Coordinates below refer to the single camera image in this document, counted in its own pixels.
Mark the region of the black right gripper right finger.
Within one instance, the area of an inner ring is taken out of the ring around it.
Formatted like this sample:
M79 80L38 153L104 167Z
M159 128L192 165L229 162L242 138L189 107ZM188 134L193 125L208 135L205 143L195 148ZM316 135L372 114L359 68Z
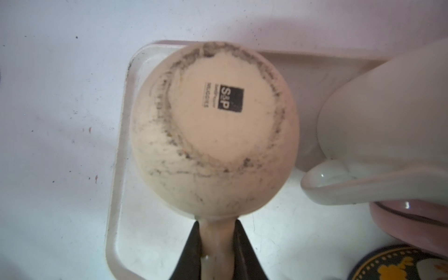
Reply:
M234 280L268 280L240 220L233 234Z

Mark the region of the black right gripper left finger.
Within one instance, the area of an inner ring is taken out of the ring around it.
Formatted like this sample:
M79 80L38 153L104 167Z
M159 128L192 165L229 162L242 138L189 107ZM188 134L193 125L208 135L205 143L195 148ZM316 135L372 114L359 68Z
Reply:
M169 280L200 280L201 279L202 243L200 225L193 224L178 263Z

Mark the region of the beige rectangular tray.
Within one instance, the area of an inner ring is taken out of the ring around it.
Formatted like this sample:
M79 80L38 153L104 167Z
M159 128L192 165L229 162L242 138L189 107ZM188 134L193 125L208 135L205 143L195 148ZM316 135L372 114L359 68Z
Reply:
M186 42L159 41L131 59L106 235L106 259L118 280L170 278L193 226L142 181L130 148L130 112L149 73ZM394 243L372 221L366 204L322 206L300 187L304 173L323 162L317 116L340 86L384 63L383 57L347 52L263 51L293 91L301 140L296 169L263 208L241 217L262 268L271 280L345 280L370 252Z

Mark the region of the cream speckled round mug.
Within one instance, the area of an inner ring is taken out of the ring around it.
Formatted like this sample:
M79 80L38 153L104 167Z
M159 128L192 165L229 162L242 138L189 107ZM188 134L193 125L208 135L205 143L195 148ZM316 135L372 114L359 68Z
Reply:
M282 75L238 44L189 45L143 83L130 134L143 180L198 221L201 278L231 279L238 217L272 200L295 165L299 117Z

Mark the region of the white ceramic mug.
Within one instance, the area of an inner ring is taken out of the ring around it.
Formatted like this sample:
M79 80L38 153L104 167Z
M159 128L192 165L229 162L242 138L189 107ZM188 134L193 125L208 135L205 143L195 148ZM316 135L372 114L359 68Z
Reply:
M448 41L409 51L336 90L317 121L326 161L301 187L315 203L448 203Z

